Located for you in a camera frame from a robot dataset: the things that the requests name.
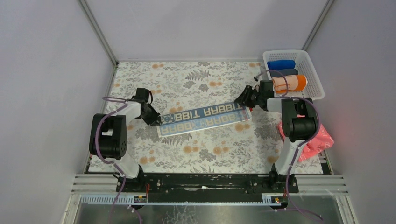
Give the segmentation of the peach lettered towel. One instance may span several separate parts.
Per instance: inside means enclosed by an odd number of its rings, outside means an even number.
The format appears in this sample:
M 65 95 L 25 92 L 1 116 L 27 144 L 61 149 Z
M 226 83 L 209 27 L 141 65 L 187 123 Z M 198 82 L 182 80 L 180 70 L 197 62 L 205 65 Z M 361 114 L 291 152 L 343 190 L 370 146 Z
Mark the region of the peach lettered towel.
M 251 118 L 248 107 L 235 102 L 223 103 L 163 115 L 157 133 L 159 137 L 170 137 L 245 122 Z

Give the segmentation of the orange cartoon towel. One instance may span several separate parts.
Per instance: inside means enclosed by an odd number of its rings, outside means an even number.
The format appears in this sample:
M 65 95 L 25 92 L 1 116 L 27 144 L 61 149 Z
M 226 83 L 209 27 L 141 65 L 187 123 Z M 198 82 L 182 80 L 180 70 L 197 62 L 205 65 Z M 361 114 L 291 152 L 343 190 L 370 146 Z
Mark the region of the orange cartoon towel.
M 273 77 L 273 87 L 276 94 L 285 94 L 286 89 L 291 91 L 302 91 L 306 88 L 308 80 L 304 75 L 288 75 L 283 77 Z

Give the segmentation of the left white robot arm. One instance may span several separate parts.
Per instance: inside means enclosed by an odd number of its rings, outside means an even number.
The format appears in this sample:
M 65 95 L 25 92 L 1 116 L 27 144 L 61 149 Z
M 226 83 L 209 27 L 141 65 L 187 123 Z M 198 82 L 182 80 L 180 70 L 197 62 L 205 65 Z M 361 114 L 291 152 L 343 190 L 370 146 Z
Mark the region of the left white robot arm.
M 108 114 L 93 116 L 89 152 L 105 164 L 113 165 L 120 176 L 137 178 L 141 167 L 126 157 L 127 126 L 135 119 L 142 119 L 148 126 L 161 125 L 160 113 L 153 107 L 153 94 L 145 88 L 137 88 L 130 99 L 103 97 L 104 101 L 121 106 Z

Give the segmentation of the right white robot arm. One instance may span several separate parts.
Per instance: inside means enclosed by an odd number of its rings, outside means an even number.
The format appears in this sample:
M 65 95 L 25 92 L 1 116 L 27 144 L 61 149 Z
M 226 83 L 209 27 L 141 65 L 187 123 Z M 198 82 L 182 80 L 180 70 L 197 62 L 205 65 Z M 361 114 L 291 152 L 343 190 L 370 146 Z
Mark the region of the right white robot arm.
M 247 85 L 235 102 L 241 106 L 258 106 L 264 111 L 281 114 L 283 148 L 265 183 L 270 188 L 290 184 L 294 165 L 302 149 L 320 130 L 321 123 L 313 100 L 302 97 L 275 97 L 272 84 L 264 80 L 255 87 Z

